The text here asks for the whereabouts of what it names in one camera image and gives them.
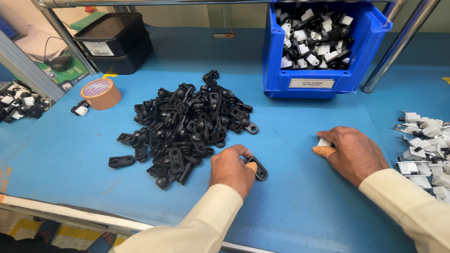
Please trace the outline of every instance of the foot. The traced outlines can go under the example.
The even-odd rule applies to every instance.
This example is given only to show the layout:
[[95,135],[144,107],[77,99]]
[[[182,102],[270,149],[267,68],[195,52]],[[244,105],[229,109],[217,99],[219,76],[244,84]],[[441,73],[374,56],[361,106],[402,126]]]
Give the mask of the foot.
[[[96,244],[99,244],[99,242],[101,242],[102,244],[104,244],[104,242],[99,241],[101,240],[101,238],[103,238],[104,242],[106,242],[108,244],[108,247],[96,247]],[[104,232],[97,240],[95,240],[91,246],[89,246],[89,248],[87,249],[88,253],[107,253],[111,247],[113,246],[114,242],[116,241],[116,235],[110,232]]]

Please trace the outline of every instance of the hand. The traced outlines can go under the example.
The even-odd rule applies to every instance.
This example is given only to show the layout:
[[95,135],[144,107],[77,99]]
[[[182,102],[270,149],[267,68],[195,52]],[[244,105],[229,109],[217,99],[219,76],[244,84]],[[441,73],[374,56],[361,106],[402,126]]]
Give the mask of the hand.
[[255,172],[249,167],[244,167],[245,162],[239,156],[248,159],[252,153],[242,145],[234,145],[211,157],[209,187],[215,184],[228,185],[244,200],[252,188]]
[[356,187],[372,173],[389,168],[378,145],[353,127],[338,126],[319,131],[317,136],[334,143],[337,150],[330,152],[331,147],[314,147],[314,153],[327,158]]

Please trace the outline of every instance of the paper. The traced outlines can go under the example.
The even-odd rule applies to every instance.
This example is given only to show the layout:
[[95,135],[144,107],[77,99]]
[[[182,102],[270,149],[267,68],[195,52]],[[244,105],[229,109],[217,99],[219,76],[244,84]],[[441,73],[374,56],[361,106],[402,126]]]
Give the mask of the paper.
[[[74,35],[76,31],[69,29],[69,33]],[[45,50],[45,43],[48,39],[47,49]],[[44,51],[46,54],[45,57],[52,59],[66,48],[66,43],[64,43],[53,27],[48,24],[30,25],[28,35],[16,41],[15,44],[23,52],[40,61],[44,59]]]

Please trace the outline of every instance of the container lid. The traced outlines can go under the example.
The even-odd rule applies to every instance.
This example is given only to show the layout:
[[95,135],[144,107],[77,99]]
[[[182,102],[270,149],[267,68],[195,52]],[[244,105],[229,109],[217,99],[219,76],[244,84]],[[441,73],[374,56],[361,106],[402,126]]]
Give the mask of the container lid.
[[141,19],[139,12],[108,13],[77,32],[76,41],[113,41]]

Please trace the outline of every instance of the brown packing tape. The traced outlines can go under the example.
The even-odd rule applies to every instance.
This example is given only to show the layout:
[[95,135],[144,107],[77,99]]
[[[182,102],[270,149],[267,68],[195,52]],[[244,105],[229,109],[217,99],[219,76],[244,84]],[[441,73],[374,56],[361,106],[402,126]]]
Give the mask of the brown packing tape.
[[95,110],[106,110],[122,99],[117,86],[109,78],[101,78],[86,84],[80,95]]

